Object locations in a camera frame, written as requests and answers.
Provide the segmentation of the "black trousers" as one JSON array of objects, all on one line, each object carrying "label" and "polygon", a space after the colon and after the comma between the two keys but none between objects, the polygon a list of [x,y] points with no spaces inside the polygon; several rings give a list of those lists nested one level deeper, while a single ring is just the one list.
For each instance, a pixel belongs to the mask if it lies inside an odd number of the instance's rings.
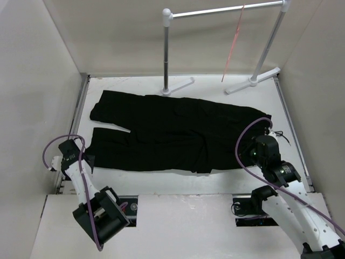
[{"label": "black trousers", "polygon": [[271,118],[252,107],[116,91],[104,91],[89,117],[116,126],[93,130],[85,152],[96,167],[193,173],[251,166],[235,153],[263,135]]}]

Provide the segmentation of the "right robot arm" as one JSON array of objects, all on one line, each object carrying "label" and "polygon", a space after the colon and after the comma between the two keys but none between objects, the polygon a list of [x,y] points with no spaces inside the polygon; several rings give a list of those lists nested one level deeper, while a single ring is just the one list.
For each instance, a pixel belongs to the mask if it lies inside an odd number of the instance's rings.
[{"label": "right robot arm", "polygon": [[316,210],[295,167],[281,159],[275,137],[261,135],[246,148],[265,185],[252,191],[250,207],[266,213],[285,232],[301,258],[344,258],[344,241],[335,224]]}]

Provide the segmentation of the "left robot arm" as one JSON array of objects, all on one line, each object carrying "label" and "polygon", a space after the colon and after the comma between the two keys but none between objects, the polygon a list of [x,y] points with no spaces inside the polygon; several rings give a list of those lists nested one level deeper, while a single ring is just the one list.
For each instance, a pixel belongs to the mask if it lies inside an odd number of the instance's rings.
[{"label": "left robot arm", "polygon": [[66,140],[58,146],[63,158],[62,173],[73,184],[78,197],[78,207],[72,212],[74,219],[99,249],[114,235],[129,225],[129,219],[121,209],[121,200],[112,188],[101,190],[92,183],[94,156],[80,153],[74,140]]}]

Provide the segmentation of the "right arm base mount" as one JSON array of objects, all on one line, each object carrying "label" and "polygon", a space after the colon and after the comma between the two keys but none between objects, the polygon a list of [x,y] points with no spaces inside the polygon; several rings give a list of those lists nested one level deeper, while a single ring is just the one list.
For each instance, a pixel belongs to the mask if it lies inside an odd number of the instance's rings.
[{"label": "right arm base mount", "polygon": [[275,227],[278,224],[262,210],[256,210],[249,195],[235,195],[231,212],[237,227]]}]

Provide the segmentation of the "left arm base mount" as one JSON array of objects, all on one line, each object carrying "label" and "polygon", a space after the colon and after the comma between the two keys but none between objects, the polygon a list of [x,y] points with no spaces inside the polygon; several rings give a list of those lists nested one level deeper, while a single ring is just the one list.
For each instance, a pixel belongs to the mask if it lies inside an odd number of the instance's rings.
[{"label": "left arm base mount", "polygon": [[120,208],[129,220],[127,227],[136,227],[138,202],[138,196],[120,196]]}]

